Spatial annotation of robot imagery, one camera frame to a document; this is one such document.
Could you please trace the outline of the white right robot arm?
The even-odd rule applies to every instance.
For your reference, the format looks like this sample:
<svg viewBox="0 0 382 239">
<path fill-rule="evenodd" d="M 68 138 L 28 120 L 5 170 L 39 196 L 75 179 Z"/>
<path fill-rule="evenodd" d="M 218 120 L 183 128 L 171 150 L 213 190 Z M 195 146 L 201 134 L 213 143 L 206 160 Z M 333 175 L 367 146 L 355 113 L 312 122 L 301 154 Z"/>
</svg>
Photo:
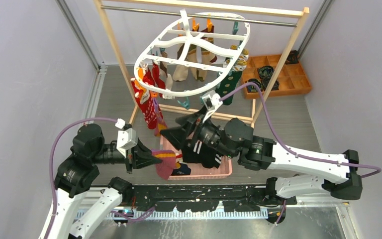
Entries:
<svg viewBox="0 0 382 239">
<path fill-rule="evenodd" d="M 177 127 L 161 130 L 161 135 L 175 148 L 198 151 L 204 146 L 222 156 L 238 157 L 246 169 L 288 170 L 298 176 L 272 177 L 266 180 L 264 198 L 270 204 L 304 194 L 328 192 L 341 200 L 361 197 L 362 178 L 357 173 L 358 153 L 323 154 L 281 145 L 277 140 L 254 135 L 254 129 L 238 118 L 224 127 L 204 120 L 200 112 L 176 119 Z"/>
</svg>

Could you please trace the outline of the metal hanging rod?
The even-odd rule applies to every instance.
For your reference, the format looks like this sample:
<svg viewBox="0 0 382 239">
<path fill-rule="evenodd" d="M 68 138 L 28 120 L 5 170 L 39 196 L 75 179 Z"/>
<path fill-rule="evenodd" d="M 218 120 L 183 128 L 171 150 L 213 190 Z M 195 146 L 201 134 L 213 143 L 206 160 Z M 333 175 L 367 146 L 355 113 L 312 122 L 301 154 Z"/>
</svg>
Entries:
<svg viewBox="0 0 382 239">
<path fill-rule="evenodd" d="M 108 6 L 108 5 L 103 5 L 100 8 L 105 9 L 105 10 L 116 10 L 116 11 L 126 11 L 126 12 L 136 12 L 136 13 L 169 15 L 169 16 L 181 16 L 180 13 L 170 12 L 170 11 L 157 11 L 157 10 Z M 204 19 L 210 18 L 210 19 L 225 20 L 225 21 L 232 21 L 232 22 L 254 23 L 254 24 L 283 26 L 283 27 L 296 27 L 296 23 L 286 23 L 286 22 L 277 22 L 277 21 L 262 21 L 262 20 L 253 20 L 253 19 L 238 18 L 238 17 L 227 17 L 227 16 L 215 16 L 212 14 L 189 14 L 188 13 L 187 16 L 188 17 L 196 17 L 196 18 L 204 18 Z"/>
</svg>

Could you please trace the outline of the navy santa sock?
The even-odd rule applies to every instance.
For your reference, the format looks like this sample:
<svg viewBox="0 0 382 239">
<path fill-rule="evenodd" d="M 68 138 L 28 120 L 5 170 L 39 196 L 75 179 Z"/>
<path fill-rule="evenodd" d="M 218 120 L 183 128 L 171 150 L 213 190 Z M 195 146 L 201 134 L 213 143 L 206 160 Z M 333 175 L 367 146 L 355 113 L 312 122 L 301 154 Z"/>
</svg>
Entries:
<svg viewBox="0 0 382 239">
<path fill-rule="evenodd" d="M 176 154 L 175 166 L 171 173 L 172 176 L 187 176 L 191 174 L 191 169 L 186 163 L 183 162 L 183 155 L 180 153 Z"/>
</svg>

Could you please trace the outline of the green sock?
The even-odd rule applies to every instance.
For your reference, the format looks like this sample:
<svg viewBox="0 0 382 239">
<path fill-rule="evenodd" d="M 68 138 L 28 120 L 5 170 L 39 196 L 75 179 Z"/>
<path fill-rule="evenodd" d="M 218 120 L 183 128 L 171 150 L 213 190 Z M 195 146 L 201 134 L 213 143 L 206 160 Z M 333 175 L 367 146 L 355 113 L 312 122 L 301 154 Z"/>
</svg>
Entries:
<svg viewBox="0 0 382 239">
<path fill-rule="evenodd" d="M 242 77 L 243 71 L 247 67 L 247 60 L 249 58 L 249 51 L 246 48 L 242 49 L 238 59 L 234 62 L 231 71 L 226 77 L 216 86 L 215 92 L 221 97 L 231 93 L 236 89 L 236 85 Z"/>
</svg>

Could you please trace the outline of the red sock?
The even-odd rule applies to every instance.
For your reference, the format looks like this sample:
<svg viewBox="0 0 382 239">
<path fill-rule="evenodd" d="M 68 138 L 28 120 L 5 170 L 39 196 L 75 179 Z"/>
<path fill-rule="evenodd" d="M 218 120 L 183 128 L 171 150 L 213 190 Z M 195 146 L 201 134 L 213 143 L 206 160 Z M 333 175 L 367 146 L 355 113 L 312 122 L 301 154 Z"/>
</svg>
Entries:
<svg viewBox="0 0 382 239">
<path fill-rule="evenodd" d="M 166 72 L 166 67 L 160 66 L 158 61 L 152 62 L 152 67 L 144 65 L 139 68 L 139 75 L 146 85 L 155 86 L 161 89 L 167 88 L 167 81 L 171 79 Z M 155 130 L 156 115 L 152 98 L 162 97 L 161 93 L 153 93 L 143 87 L 136 78 L 130 79 L 132 89 L 134 91 L 134 99 L 143 113 L 144 120 L 149 129 Z"/>
</svg>

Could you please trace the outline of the striped beige maroon sock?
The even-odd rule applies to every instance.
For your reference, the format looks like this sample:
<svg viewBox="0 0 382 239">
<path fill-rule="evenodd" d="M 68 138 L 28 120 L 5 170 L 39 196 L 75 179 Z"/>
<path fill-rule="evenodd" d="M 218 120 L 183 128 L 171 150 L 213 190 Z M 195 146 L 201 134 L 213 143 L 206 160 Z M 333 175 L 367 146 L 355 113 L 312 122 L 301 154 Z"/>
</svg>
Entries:
<svg viewBox="0 0 382 239">
<path fill-rule="evenodd" d="M 206 28 L 202 32 L 214 33 L 214 25 L 210 19 L 207 19 Z M 217 56 L 208 51 L 207 49 L 201 48 L 201 64 L 211 65 L 217 61 Z M 188 50 L 186 57 L 187 61 L 197 63 L 197 46 L 191 45 Z M 207 77 L 207 70 L 202 70 L 194 67 L 186 67 L 183 65 L 177 65 L 174 71 L 173 80 L 174 81 L 184 81 L 188 77 L 189 70 L 196 81 L 204 82 Z"/>
</svg>

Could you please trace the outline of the rolled dark sock in tray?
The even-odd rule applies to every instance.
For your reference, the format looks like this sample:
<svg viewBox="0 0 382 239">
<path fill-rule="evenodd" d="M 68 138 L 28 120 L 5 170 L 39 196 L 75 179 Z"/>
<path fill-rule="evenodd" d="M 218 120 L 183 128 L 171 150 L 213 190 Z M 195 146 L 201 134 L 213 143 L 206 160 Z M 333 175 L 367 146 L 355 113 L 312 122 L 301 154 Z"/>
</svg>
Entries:
<svg viewBox="0 0 382 239">
<path fill-rule="evenodd" d="M 257 73 L 260 79 L 270 78 L 274 73 L 274 68 L 270 65 L 265 65 L 257 68 Z"/>
</svg>

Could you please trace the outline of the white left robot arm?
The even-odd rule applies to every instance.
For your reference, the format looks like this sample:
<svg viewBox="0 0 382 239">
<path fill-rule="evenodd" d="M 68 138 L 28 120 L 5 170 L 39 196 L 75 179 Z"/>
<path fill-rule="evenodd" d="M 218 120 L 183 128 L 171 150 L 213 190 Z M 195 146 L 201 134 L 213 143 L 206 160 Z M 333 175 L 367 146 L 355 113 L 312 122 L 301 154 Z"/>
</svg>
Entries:
<svg viewBox="0 0 382 239">
<path fill-rule="evenodd" d="M 132 202 L 132 184 L 113 177 L 100 198 L 75 220 L 81 202 L 99 176 L 99 164 L 125 164 L 131 173 L 133 169 L 162 163 L 139 140 L 131 125 L 121 123 L 118 128 L 118 139 L 110 144 L 105 143 L 98 124 L 78 129 L 71 154 L 58 166 L 56 174 L 50 175 L 53 199 L 41 239 L 88 239 L 115 207 Z"/>
</svg>

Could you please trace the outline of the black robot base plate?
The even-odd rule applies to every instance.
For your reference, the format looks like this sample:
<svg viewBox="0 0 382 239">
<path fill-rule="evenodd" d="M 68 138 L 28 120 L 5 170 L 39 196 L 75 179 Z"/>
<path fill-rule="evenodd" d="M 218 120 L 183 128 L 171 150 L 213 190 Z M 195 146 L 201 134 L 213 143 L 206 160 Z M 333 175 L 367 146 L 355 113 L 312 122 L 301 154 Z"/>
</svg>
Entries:
<svg viewBox="0 0 382 239">
<path fill-rule="evenodd" d="M 223 206 L 226 212 L 256 211 L 262 207 L 277 207 L 282 200 L 266 198 L 264 185 L 217 184 L 217 185 L 133 185 L 126 191 L 121 206 L 133 206 L 146 211 L 151 207 L 157 212 L 213 212 Z"/>
</svg>

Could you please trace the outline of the white oval clip hanger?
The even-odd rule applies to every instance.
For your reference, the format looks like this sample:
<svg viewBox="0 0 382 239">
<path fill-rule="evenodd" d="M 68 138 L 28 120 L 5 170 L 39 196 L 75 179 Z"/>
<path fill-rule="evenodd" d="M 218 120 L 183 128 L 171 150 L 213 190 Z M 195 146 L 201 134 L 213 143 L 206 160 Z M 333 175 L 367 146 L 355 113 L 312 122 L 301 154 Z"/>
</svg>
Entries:
<svg viewBox="0 0 382 239">
<path fill-rule="evenodd" d="M 247 59 L 244 53 L 246 43 L 250 37 L 250 21 L 234 13 L 200 12 L 195 17 L 220 20 L 230 20 L 234 23 L 232 34 L 212 32 L 211 23 L 207 24 L 207 31 L 199 31 L 190 25 L 193 18 L 182 9 L 181 18 L 168 25 L 140 54 L 134 65 L 134 77 L 144 88 L 171 97 L 188 97 L 207 92 L 218 86 L 232 71 L 241 70 L 239 62 Z M 179 45 L 176 58 L 153 55 L 152 50 Z M 207 71 L 218 73 L 217 78 L 195 90 L 175 92 L 168 87 L 152 86 L 144 82 L 146 75 L 144 63 L 151 60 L 153 63 L 169 63 L 192 69 L 196 79 L 201 79 Z"/>
</svg>

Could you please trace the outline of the pink perforated plastic basket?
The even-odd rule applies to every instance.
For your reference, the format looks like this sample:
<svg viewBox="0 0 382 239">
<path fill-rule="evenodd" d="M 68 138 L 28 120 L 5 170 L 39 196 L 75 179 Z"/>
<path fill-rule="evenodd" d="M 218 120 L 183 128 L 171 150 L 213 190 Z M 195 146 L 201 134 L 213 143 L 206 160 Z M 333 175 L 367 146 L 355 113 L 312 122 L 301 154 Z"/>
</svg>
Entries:
<svg viewBox="0 0 382 239">
<path fill-rule="evenodd" d="M 160 137 L 160 148 L 162 150 L 173 151 L 177 155 L 177 162 L 184 163 L 182 158 L 179 158 L 179 156 L 182 156 L 182 152 L 176 150 L 163 136 Z M 191 169 L 190 175 L 170 176 L 168 180 L 223 179 L 232 173 L 232 161 L 226 156 L 221 158 L 221 164 L 218 168 L 213 167 L 209 169 L 197 163 L 186 163 L 186 165 Z"/>
</svg>

